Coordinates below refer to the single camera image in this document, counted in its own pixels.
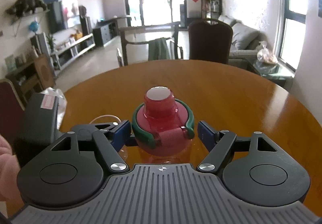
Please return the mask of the person left hand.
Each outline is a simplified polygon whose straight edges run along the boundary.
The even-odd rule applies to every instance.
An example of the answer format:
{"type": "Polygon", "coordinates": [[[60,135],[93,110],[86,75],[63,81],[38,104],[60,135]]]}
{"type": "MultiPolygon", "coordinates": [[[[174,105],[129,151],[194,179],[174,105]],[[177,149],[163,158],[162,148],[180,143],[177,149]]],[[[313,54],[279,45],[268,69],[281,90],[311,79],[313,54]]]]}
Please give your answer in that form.
{"type": "Polygon", "coordinates": [[[1,201],[22,203],[17,186],[17,176],[20,166],[16,155],[12,153],[10,144],[1,136],[1,201]]]}

